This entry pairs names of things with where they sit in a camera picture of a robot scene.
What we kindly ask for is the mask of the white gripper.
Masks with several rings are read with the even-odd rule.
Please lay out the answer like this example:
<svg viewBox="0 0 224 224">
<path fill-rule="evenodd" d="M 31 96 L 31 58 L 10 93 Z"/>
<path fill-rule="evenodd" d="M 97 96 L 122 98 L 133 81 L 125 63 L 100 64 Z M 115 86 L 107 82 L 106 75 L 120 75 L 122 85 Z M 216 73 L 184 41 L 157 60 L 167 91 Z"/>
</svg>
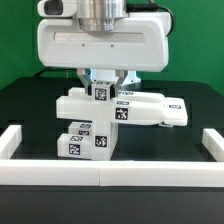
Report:
<svg viewBox="0 0 224 224">
<path fill-rule="evenodd" d="M 116 70 L 118 94 L 126 70 L 159 72 L 168 64 L 167 12 L 131 11 L 125 0 L 41 0 L 37 10 L 40 61 L 78 68 L 86 94 L 88 69 Z"/>
</svg>

